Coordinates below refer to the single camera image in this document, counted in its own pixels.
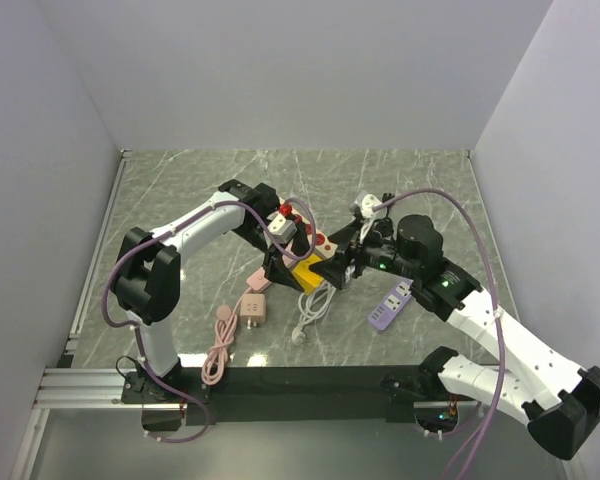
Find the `yellow cube socket adapter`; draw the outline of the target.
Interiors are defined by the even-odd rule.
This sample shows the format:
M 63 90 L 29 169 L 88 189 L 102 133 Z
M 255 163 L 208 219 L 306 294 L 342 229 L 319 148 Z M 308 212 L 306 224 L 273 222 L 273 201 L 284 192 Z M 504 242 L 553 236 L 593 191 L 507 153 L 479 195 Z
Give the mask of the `yellow cube socket adapter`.
M 292 274 L 305 295 L 313 293 L 324 282 L 323 277 L 310 270 L 311 265 L 321 261 L 321 257 L 312 254 L 309 258 L 298 262 L 292 269 Z

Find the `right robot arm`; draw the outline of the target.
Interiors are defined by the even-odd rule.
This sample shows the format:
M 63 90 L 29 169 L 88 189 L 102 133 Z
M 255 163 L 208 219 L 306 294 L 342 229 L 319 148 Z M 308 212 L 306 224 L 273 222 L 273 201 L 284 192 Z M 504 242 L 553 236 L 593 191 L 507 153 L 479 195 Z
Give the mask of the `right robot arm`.
M 549 347 L 509 313 L 492 304 L 490 292 L 445 258 L 443 237 L 425 215 L 398 222 L 355 220 L 332 236 L 334 255 L 312 272 L 343 288 L 346 273 L 365 268 L 410 280 L 412 298 L 440 320 L 503 361 L 505 373 L 481 367 L 439 347 L 420 365 L 419 387 L 440 399 L 447 392 L 484 404 L 523 424 L 548 453 L 572 459 L 600 423 L 600 368 L 584 368 Z

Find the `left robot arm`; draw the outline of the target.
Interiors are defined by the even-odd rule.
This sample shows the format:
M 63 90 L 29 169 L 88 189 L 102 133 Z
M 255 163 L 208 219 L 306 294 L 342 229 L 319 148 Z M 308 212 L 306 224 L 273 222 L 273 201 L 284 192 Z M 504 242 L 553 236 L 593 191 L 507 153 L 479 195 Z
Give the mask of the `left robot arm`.
M 317 246 L 313 213 L 297 197 L 281 200 L 260 183 L 250 187 L 231 179 L 179 219 L 151 231 L 139 227 L 125 235 L 103 295 L 114 296 L 133 330 L 139 362 L 148 374 L 144 389 L 156 401 L 173 399 L 181 366 L 170 316 L 180 300 L 181 269 L 218 237 L 233 232 L 264 255 L 267 279 L 301 288 L 286 260 L 309 258 Z

